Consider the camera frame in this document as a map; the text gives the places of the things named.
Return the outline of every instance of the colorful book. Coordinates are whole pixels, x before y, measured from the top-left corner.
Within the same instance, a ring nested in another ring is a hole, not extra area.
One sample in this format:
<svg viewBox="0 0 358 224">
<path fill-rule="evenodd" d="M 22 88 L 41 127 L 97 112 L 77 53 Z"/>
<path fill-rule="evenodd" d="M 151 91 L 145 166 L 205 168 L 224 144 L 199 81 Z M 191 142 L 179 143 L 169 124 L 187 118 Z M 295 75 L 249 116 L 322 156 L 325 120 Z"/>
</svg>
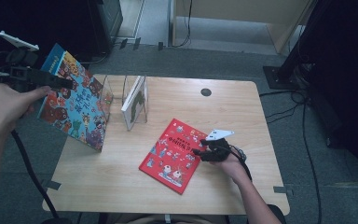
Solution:
<svg viewBox="0 0 358 224">
<path fill-rule="evenodd" d="M 74 89 L 62 88 L 49 93 L 38 117 L 84 144 L 101 150 L 112 92 L 58 44 L 51 50 L 41 70 L 72 80 Z"/>
<path fill-rule="evenodd" d="M 147 154 L 139 169 L 183 194 L 200 163 L 192 149 L 205 150 L 200 143 L 207 134 L 173 119 Z"/>
<path fill-rule="evenodd" d="M 124 101 L 121 111 L 127 125 L 131 130 L 139 115 L 144 112 L 146 116 L 147 84 L 146 77 L 138 76 Z"/>
</svg>

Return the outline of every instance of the hand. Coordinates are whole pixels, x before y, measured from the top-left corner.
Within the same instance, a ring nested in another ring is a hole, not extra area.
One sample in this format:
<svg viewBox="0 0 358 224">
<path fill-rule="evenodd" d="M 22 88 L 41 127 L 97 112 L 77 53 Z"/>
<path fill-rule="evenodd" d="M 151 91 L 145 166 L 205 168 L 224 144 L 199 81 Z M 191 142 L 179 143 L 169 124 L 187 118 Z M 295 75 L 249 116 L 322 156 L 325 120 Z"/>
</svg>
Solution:
<svg viewBox="0 0 358 224">
<path fill-rule="evenodd" d="M 19 93 L 6 84 L 0 84 L 0 133 L 9 133 L 15 122 L 27 112 L 32 112 L 31 104 L 44 97 L 50 91 L 49 86 L 33 91 Z"/>
<path fill-rule="evenodd" d="M 231 151 L 239 156 L 237 150 Z M 237 183 L 237 179 L 243 178 L 244 176 L 249 178 L 238 158 L 232 153 L 230 153 L 224 161 L 210 161 L 210 164 L 220 167 L 228 176 L 234 180 L 235 183 Z"/>
</svg>

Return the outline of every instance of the white book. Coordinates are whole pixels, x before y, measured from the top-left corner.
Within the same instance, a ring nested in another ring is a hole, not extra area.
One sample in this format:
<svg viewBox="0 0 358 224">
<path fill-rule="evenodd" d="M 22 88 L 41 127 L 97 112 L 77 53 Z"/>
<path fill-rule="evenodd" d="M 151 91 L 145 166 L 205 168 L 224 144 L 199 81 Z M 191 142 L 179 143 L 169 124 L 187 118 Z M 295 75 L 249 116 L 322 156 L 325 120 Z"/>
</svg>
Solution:
<svg viewBox="0 0 358 224">
<path fill-rule="evenodd" d="M 132 88 L 121 107 L 127 129 L 131 130 L 139 114 L 145 111 L 145 102 L 147 100 L 147 85 L 146 78 L 138 76 L 132 85 Z"/>
</svg>

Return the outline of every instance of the red book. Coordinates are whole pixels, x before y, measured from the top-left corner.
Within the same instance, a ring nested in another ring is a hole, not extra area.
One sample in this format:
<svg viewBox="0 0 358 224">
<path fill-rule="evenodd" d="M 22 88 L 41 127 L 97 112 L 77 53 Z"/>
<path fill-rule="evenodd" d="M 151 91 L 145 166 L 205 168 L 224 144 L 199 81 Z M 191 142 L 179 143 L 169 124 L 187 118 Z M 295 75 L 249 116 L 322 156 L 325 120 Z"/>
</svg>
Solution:
<svg viewBox="0 0 358 224">
<path fill-rule="evenodd" d="M 139 169 L 162 184 L 183 194 L 200 163 L 192 149 L 205 150 L 200 139 L 207 134 L 173 119 L 152 147 Z"/>
</svg>

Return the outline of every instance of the standing book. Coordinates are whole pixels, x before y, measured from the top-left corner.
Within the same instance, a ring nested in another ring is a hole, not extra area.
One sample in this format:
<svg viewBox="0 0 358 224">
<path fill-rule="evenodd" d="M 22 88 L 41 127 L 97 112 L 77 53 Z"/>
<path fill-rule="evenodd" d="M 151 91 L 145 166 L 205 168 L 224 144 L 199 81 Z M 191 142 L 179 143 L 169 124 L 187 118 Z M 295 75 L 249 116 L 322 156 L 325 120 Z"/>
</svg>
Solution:
<svg viewBox="0 0 358 224">
<path fill-rule="evenodd" d="M 139 169 L 157 181 L 183 194 L 200 163 L 192 149 L 205 150 L 200 143 L 207 134 L 173 119 L 151 148 Z"/>
<path fill-rule="evenodd" d="M 132 88 L 121 107 L 127 130 L 131 130 L 135 121 L 142 112 L 146 114 L 147 109 L 147 82 L 146 77 L 138 76 L 132 85 Z"/>
<path fill-rule="evenodd" d="M 74 89 L 62 88 L 49 93 L 38 117 L 78 141 L 101 150 L 112 92 L 58 44 L 41 70 L 72 80 Z"/>
</svg>

